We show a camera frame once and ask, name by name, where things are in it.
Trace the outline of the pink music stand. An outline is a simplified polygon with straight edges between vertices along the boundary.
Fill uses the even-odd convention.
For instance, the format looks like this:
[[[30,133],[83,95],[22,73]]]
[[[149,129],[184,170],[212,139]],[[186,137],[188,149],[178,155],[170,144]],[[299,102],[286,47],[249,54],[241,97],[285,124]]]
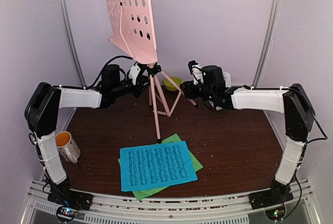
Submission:
[[[157,140],[161,142],[159,115],[171,117],[184,92],[178,90],[172,107],[168,106],[159,75],[170,79],[158,65],[156,35],[151,0],[105,0],[112,35],[109,41],[134,59],[146,65],[148,72],[149,104],[153,107]]]

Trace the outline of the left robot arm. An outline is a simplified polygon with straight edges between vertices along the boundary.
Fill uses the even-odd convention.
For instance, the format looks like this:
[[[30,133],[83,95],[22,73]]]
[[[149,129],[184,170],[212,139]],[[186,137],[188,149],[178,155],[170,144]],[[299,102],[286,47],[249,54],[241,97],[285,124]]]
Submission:
[[[55,188],[54,196],[63,205],[75,200],[74,192],[62,166],[56,146],[58,112],[62,108],[106,109],[116,99],[132,93],[139,97],[147,87],[149,79],[143,73],[146,65],[135,63],[129,76],[120,80],[118,65],[107,65],[101,81],[94,89],[78,89],[71,86],[50,85],[41,82],[30,98],[24,117],[31,131],[29,138],[36,147],[37,157],[43,165],[49,184]]]

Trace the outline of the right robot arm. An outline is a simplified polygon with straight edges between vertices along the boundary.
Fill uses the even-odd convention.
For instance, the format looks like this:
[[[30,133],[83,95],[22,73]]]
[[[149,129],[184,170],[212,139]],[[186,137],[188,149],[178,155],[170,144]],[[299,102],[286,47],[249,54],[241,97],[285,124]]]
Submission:
[[[181,84],[187,99],[200,98],[212,110],[253,109],[284,115],[286,146],[266,196],[270,203],[279,203],[287,195],[286,186],[302,163],[315,120],[314,109],[302,85],[295,83],[272,89],[246,85],[228,87],[222,68],[217,65],[200,67],[190,61],[188,68],[194,79]]]

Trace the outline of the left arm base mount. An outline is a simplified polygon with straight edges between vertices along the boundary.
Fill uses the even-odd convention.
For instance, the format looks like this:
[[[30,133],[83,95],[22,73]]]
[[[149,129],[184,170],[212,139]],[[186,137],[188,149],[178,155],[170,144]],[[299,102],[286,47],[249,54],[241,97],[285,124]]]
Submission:
[[[48,201],[58,204],[55,215],[62,223],[73,221],[79,211],[90,210],[93,196],[89,193],[71,190],[68,185],[50,185]]]

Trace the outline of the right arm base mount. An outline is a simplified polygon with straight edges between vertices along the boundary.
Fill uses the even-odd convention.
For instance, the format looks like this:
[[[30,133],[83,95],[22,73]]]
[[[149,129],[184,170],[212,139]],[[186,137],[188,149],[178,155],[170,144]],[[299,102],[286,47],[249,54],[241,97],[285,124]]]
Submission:
[[[292,199],[290,185],[281,184],[276,180],[271,182],[269,189],[249,194],[252,209],[265,208],[266,217],[271,221],[282,221],[285,218],[285,203]]]

